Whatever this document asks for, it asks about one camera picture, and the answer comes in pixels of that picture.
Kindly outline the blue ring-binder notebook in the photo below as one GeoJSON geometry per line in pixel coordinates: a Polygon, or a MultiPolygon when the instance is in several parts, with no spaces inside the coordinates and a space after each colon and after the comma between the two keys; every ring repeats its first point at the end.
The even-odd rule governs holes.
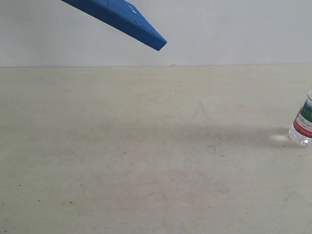
{"type": "Polygon", "coordinates": [[[64,0],[68,5],[160,51],[166,39],[126,0],[64,0]]]}

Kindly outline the clear plastic water bottle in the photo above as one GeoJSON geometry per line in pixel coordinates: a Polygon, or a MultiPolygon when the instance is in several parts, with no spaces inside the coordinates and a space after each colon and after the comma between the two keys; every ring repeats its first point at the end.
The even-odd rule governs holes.
{"type": "Polygon", "coordinates": [[[303,147],[312,145],[312,91],[307,93],[303,105],[300,107],[289,129],[290,139],[303,147]]]}

